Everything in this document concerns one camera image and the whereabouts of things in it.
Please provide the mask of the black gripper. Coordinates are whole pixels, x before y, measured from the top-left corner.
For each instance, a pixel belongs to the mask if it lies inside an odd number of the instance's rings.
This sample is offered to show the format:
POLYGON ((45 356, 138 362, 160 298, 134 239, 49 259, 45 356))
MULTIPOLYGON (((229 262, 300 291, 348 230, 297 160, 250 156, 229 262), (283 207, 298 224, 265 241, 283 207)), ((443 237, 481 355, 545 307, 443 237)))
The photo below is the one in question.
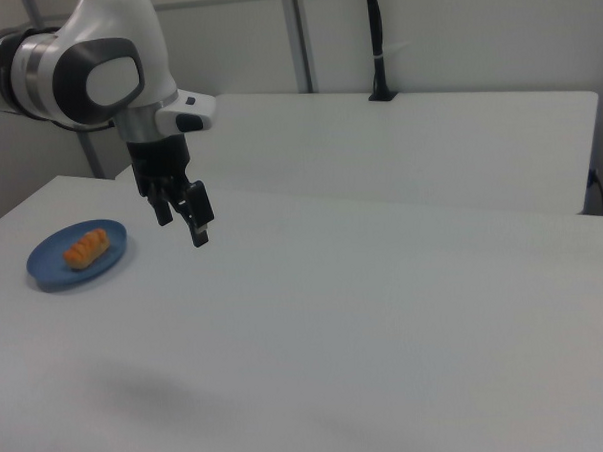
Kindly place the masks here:
POLYGON ((206 186, 201 180, 188 181, 189 152, 186 138, 173 135, 150 143, 128 142, 135 182, 153 207, 157 222, 165 226, 173 221, 170 197, 180 196, 179 210, 191 233, 193 246, 206 244, 208 224, 215 218, 206 186))

